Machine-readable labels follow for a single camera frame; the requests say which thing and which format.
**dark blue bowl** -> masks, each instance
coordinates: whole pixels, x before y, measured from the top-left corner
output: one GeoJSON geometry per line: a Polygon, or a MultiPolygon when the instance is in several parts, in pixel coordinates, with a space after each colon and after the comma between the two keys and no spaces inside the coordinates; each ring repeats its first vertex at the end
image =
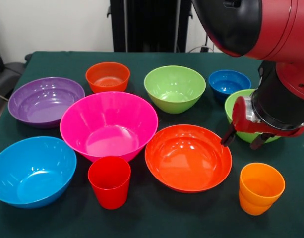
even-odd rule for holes
{"type": "Polygon", "coordinates": [[[251,88],[251,81],[244,74],[233,70],[220,70],[209,76],[209,85],[215,98],[223,103],[233,93],[251,88]]]}

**cup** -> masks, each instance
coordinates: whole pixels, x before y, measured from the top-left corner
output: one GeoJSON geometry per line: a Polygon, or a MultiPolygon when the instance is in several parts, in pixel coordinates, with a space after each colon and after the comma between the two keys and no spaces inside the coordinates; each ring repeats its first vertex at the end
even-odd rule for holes
{"type": "Polygon", "coordinates": [[[285,189],[283,176],[264,163],[250,163],[240,174],[239,199],[242,209],[258,216],[266,212],[285,189]]]}
{"type": "Polygon", "coordinates": [[[95,64],[86,72],[86,80],[93,93],[120,91],[127,88],[129,69],[120,63],[103,62],[95,64]]]}
{"type": "Polygon", "coordinates": [[[102,157],[90,166],[88,179],[103,208],[114,210],[125,204],[130,175],[128,162],[117,156],[102,157]]]}

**red cup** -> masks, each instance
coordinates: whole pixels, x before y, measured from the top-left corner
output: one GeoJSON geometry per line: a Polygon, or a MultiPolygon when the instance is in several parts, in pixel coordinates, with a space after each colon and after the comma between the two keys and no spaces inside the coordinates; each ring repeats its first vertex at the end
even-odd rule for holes
{"type": "Polygon", "coordinates": [[[131,167],[117,156],[96,160],[88,170],[88,179],[100,205],[109,210],[122,207],[127,199],[131,167]]]}

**stacked orange cup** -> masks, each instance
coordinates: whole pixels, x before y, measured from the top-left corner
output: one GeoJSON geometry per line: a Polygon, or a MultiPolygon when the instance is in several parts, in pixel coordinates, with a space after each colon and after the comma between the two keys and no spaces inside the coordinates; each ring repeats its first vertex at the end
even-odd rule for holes
{"type": "Polygon", "coordinates": [[[240,174],[239,199],[242,209],[250,215],[266,212],[285,189],[283,176],[264,163],[251,163],[240,174]]]}

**bowl rim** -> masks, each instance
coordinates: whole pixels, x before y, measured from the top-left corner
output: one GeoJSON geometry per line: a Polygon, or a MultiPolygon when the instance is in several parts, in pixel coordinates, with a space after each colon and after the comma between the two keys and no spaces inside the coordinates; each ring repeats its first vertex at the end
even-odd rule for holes
{"type": "Polygon", "coordinates": [[[59,79],[59,80],[66,80],[66,81],[69,81],[71,83],[73,83],[74,85],[76,85],[78,88],[81,89],[81,92],[82,92],[82,95],[81,95],[81,98],[79,98],[78,100],[82,99],[85,97],[85,91],[83,89],[83,87],[77,83],[76,81],[72,80],[72,79],[69,79],[69,78],[65,78],[65,77],[45,77],[45,78],[39,78],[39,79],[36,79],[36,80],[33,80],[33,81],[30,81],[28,83],[25,83],[24,85],[20,86],[18,89],[16,89],[14,91],[14,93],[12,93],[12,95],[10,96],[9,100],[8,100],[8,103],[7,103],[7,109],[8,109],[8,112],[11,114],[12,117],[14,117],[15,119],[17,119],[18,121],[21,121],[23,123],[27,123],[27,124],[34,124],[34,125],[43,125],[43,124],[49,124],[49,123],[55,123],[59,120],[61,120],[62,116],[59,118],[59,119],[55,119],[55,120],[50,120],[50,121],[44,121],[44,122],[34,122],[34,121],[28,121],[28,120],[24,120],[24,119],[21,119],[20,117],[17,117],[14,115],[14,113],[12,113],[12,111],[10,110],[10,102],[12,100],[13,97],[16,96],[16,94],[18,92],[20,92],[21,89],[23,89],[24,87],[26,87],[27,85],[30,85],[32,83],[35,83],[35,82],[38,82],[38,81],[43,81],[43,80],[46,80],[46,79],[59,79]]]}
{"type": "Polygon", "coordinates": [[[244,76],[244,78],[246,78],[246,79],[247,79],[247,82],[249,83],[249,87],[248,87],[248,88],[245,88],[245,89],[242,89],[242,90],[251,89],[252,83],[251,83],[251,80],[249,79],[248,76],[246,76],[245,74],[243,74],[243,73],[241,73],[241,72],[235,71],[235,70],[231,70],[231,69],[222,69],[222,70],[218,70],[218,71],[213,72],[211,75],[209,75],[209,78],[208,78],[210,87],[211,87],[213,90],[215,90],[216,92],[221,93],[221,94],[224,94],[224,95],[228,95],[228,96],[230,96],[230,95],[232,95],[232,94],[238,92],[238,91],[236,91],[236,92],[234,92],[234,93],[226,93],[226,92],[217,90],[215,87],[213,87],[213,84],[212,84],[212,76],[213,76],[215,73],[218,73],[218,72],[233,72],[233,73],[240,74],[240,75],[244,76]]]}
{"type": "Polygon", "coordinates": [[[243,89],[243,90],[234,92],[234,93],[231,94],[229,97],[227,97],[227,99],[226,99],[226,101],[225,101],[225,112],[226,112],[226,114],[227,114],[227,117],[228,117],[231,121],[232,121],[232,115],[230,116],[229,113],[228,113],[228,110],[227,110],[227,104],[229,103],[230,98],[231,98],[232,96],[234,96],[235,94],[241,93],[241,92],[243,92],[243,91],[252,91],[252,92],[254,92],[255,90],[256,90],[256,89],[251,89],[251,88],[249,88],[249,89],[243,89]]]}
{"type": "MultiPolygon", "coordinates": [[[[138,98],[139,100],[143,101],[144,103],[146,103],[148,105],[148,107],[150,107],[152,109],[152,112],[155,116],[155,119],[156,119],[156,123],[155,123],[155,129],[154,129],[154,132],[152,133],[152,135],[150,136],[150,138],[145,141],[144,143],[142,143],[139,147],[137,147],[136,149],[134,150],[131,150],[129,152],[127,152],[126,154],[123,154],[123,155],[113,155],[113,156],[117,156],[117,157],[122,157],[124,155],[128,155],[128,154],[131,154],[137,150],[141,150],[152,138],[153,136],[155,135],[155,133],[157,132],[157,129],[158,129],[158,125],[159,125],[159,121],[158,121],[158,115],[154,109],[154,107],[148,102],[146,101],[144,98],[141,98],[135,94],[131,94],[131,93],[127,93],[127,92],[120,92],[120,91],[107,91],[107,92],[101,92],[101,93],[94,93],[94,94],[91,94],[89,96],[86,96],[80,100],[78,100],[76,103],[74,103],[73,105],[71,105],[66,111],[65,113],[63,114],[62,118],[63,119],[66,115],[66,113],[69,111],[70,108],[74,107],[77,103],[80,103],[82,102],[83,100],[87,100],[88,98],[91,98],[91,97],[101,97],[101,95],[104,95],[104,94],[124,94],[124,95],[128,95],[128,96],[131,96],[131,97],[136,97],[138,98]]],[[[59,125],[59,130],[60,130],[60,134],[61,134],[61,137],[62,139],[64,140],[64,142],[70,147],[72,148],[73,150],[77,151],[78,153],[82,154],[82,155],[86,155],[86,156],[89,156],[89,157],[100,157],[100,156],[96,156],[96,155],[92,155],[92,154],[88,154],[86,152],[82,152],[80,151],[79,149],[75,148],[75,146],[72,146],[64,137],[64,135],[62,134],[62,121],[60,121],[60,125],[59,125]]]]}
{"type": "MultiPolygon", "coordinates": [[[[55,140],[55,141],[59,141],[60,143],[63,143],[64,145],[68,146],[62,139],[59,139],[57,137],[52,137],[52,136],[34,136],[34,137],[29,137],[29,138],[26,138],[26,139],[22,139],[20,141],[17,141],[9,146],[7,146],[6,148],[4,148],[1,152],[0,152],[0,156],[2,153],[4,153],[6,150],[12,148],[13,146],[17,145],[17,144],[20,144],[20,143],[24,143],[26,141],[29,141],[29,140],[39,140],[39,139],[50,139],[50,140],[55,140]]],[[[73,160],[73,170],[72,170],[72,173],[71,175],[69,176],[69,178],[66,180],[66,182],[58,189],[56,190],[55,192],[53,192],[52,194],[48,195],[48,196],[45,196],[41,199],[38,199],[38,200],[35,200],[35,201],[32,201],[32,202],[13,202],[13,201],[8,201],[8,200],[5,200],[5,199],[1,199],[0,198],[0,201],[4,202],[4,203],[7,203],[7,204],[13,204],[13,205],[27,205],[27,204],[34,204],[34,203],[37,203],[37,202],[40,202],[40,201],[43,201],[53,195],[55,195],[56,193],[58,193],[59,191],[61,191],[64,187],[67,186],[67,184],[70,183],[73,175],[75,174],[75,171],[76,171],[76,168],[77,168],[77,155],[76,153],[73,151],[73,156],[72,156],[72,160],[73,160]]]]}
{"type": "MultiPolygon", "coordinates": [[[[176,124],[176,125],[170,125],[170,126],[167,126],[167,127],[163,128],[163,129],[159,130],[154,136],[156,136],[156,135],[159,134],[159,133],[162,133],[164,130],[166,130],[166,129],[168,129],[168,128],[172,128],[172,127],[178,127],[178,128],[179,128],[179,127],[181,127],[181,126],[189,126],[189,127],[195,128],[195,129],[205,130],[205,131],[207,131],[207,132],[209,132],[209,133],[211,133],[211,134],[214,134],[217,138],[221,139],[221,137],[220,137],[219,135],[217,135],[216,133],[214,133],[213,131],[211,131],[211,130],[209,130],[209,129],[207,129],[207,128],[204,128],[204,127],[202,127],[202,126],[192,125],[192,124],[176,124]]],[[[231,169],[232,169],[232,164],[233,164],[232,153],[231,153],[231,151],[230,151],[230,148],[227,146],[227,147],[225,147],[225,148],[227,149],[227,151],[228,151],[228,156],[229,156],[229,158],[230,158],[230,167],[228,168],[226,174],[225,174],[225,175],[224,175],[216,184],[214,184],[214,185],[212,185],[212,186],[209,186],[209,187],[207,187],[206,189],[189,189],[189,190],[185,190],[185,189],[181,189],[181,188],[178,188],[178,187],[173,187],[173,186],[171,186],[171,185],[166,184],[166,183],[162,180],[162,178],[160,178],[159,176],[156,176],[156,174],[155,174],[155,173],[153,172],[153,170],[150,168],[150,166],[149,166],[149,164],[148,164],[148,159],[147,159],[147,156],[146,156],[146,155],[147,155],[148,148],[150,147],[150,146],[149,146],[150,143],[151,143],[151,142],[149,142],[149,143],[147,144],[147,146],[146,146],[146,148],[145,148],[145,152],[144,152],[145,164],[146,164],[148,170],[150,171],[150,173],[151,173],[159,182],[161,182],[161,183],[164,184],[165,186],[167,186],[167,187],[169,187],[169,188],[171,188],[171,189],[173,189],[173,190],[176,190],[176,191],[188,192],[188,193],[198,193],[198,192],[203,192],[203,191],[211,190],[211,189],[213,189],[214,187],[217,187],[218,185],[220,185],[223,181],[225,181],[226,178],[229,176],[230,171],[231,171],[231,169]]]]}
{"type": "Polygon", "coordinates": [[[204,78],[199,72],[197,72],[196,70],[194,70],[194,69],[192,69],[192,68],[188,68],[188,67],[180,66],[180,65],[166,65],[166,66],[161,66],[161,67],[155,68],[155,69],[151,70],[151,71],[145,76],[145,78],[144,78],[144,88],[145,88],[146,92],[147,92],[149,95],[153,96],[154,98],[156,98],[156,99],[158,99],[158,100],[160,100],[160,101],[162,101],[162,102],[167,102],[167,103],[187,103],[187,102],[191,102],[191,101],[193,101],[193,100],[195,100],[195,99],[201,97],[201,95],[205,92],[206,87],[207,87],[206,80],[205,80],[205,78],[204,78]],[[182,101],[182,102],[164,100],[164,99],[161,99],[161,98],[159,98],[159,97],[156,97],[153,93],[151,93],[150,90],[147,89],[147,87],[146,87],[146,81],[147,81],[147,77],[148,77],[151,73],[153,73],[154,71],[160,70],[160,69],[162,69],[162,68],[183,68],[183,69],[187,69],[187,70],[189,70],[189,71],[191,71],[191,72],[197,74],[198,76],[200,76],[200,78],[203,79],[203,82],[204,82],[204,84],[203,84],[203,89],[201,90],[201,93],[199,93],[198,96],[195,96],[195,97],[193,97],[193,98],[191,98],[191,99],[188,99],[188,100],[185,100],[185,101],[182,101]]]}
{"type": "Polygon", "coordinates": [[[89,67],[89,68],[87,69],[86,73],[85,73],[85,78],[86,78],[86,81],[87,81],[90,85],[92,85],[92,86],[94,86],[94,87],[99,87],[99,88],[108,89],[108,88],[114,88],[114,87],[116,87],[116,86],[119,86],[119,85],[123,85],[123,84],[128,83],[128,81],[129,81],[129,79],[130,79],[130,75],[131,75],[131,72],[130,72],[129,68],[128,68],[127,66],[125,66],[124,64],[118,63],[118,62],[113,62],[113,61],[107,61],[107,62],[96,63],[96,64],[92,65],[91,67],[89,67]],[[109,87],[98,86],[98,85],[96,85],[96,84],[90,82],[89,79],[88,79],[88,77],[87,77],[89,71],[92,70],[93,68],[99,66],[99,65],[104,65],[104,64],[108,64],[108,63],[109,63],[109,64],[115,64],[115,65],[118,65],[118,66],[121,66],[121,67],[125,68],[126,71],[127,71],[127,73],[128,73],[126,79],[125,79],[124,81],[122,81],[121,83],[118,83],[117,85],[109,86],[109,87]]]}

